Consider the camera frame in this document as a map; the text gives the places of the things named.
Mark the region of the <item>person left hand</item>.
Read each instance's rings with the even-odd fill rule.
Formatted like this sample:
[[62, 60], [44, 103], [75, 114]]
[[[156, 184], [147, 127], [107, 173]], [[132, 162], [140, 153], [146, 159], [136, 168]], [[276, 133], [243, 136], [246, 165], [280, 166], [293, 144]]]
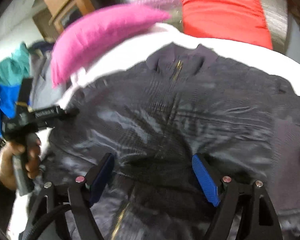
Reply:
[[[40, 165], [40, 139], [34, 135], [32, 145], [27, 146], [28, 163], [26, 163], [27, 176], [34, 179], [39, 174]], [[13, 170], [13, 157], [25, 153], [25, 146], [15, 141], [8, 141], [0, 150], [0, 182], [9, 190], [17, 189], [16, 178]]]

